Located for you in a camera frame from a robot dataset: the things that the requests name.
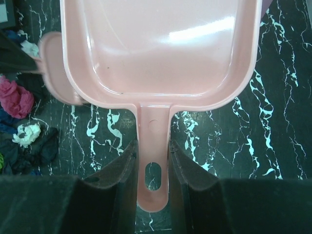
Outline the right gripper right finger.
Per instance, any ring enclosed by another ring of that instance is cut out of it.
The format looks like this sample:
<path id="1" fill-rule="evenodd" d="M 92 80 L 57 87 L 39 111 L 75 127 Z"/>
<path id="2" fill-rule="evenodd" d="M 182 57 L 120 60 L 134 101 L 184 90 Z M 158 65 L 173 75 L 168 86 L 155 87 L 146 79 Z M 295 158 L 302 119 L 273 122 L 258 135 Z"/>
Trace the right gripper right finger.
<path id="1" fill-rule="evenodd" d="M 312 182 L 220 179 L 172 141 L 169 202 L 175 234 L 309 234 Z"/>

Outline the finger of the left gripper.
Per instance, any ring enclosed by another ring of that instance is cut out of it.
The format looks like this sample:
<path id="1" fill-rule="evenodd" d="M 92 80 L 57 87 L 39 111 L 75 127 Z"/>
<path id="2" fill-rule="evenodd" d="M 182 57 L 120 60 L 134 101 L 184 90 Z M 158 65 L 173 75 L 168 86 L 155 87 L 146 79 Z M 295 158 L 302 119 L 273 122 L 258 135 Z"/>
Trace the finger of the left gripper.
<path id="1" fill-rule="evenodd" d="M 22 51 L 20 44 L 15 44 L 0 31 L 0 72 L 1 73 L 40 73 L 35 59 Z"/>

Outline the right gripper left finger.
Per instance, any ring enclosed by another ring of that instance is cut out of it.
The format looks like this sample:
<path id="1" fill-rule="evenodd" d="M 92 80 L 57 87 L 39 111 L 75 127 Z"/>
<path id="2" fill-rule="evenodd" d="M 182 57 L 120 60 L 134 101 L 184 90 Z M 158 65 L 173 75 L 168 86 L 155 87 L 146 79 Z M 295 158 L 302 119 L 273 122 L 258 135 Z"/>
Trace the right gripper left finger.
<path id="1" fill-rule="evenodd" d="M 138 142 L 85 179 L 73 175 L 0 178 L 3 234 L 132 234 Z"/>

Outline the pink hand brush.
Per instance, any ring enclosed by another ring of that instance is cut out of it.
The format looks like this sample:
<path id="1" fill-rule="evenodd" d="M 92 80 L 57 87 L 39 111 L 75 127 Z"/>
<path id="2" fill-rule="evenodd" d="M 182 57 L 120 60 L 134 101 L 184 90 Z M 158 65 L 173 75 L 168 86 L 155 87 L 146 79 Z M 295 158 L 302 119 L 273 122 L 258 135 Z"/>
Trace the pink hand brush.
<path id="1" fill-rule="evenodd" d="M 58 101 L 68 105 L 83 105 L 84 100 L 72 87 L 63 64 L 61 32 L 49 32 L 39 42 L 39 56 L 32 57 L 47 90 Z"/>

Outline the pink dustpan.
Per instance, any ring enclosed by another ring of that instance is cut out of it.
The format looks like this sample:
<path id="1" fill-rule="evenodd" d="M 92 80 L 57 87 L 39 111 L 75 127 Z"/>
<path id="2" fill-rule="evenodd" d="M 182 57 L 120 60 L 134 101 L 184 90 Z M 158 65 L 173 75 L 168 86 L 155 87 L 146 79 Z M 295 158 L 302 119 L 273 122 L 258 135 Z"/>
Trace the pink dustpan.
<path id="1" fill-rule="evenodd" d="M 173 116 L 237 97 L 256 64 L 260 0 L 62 0 L 63 62 L 89 103 L 136 118 L 137 203 L 168 202 Z"/>

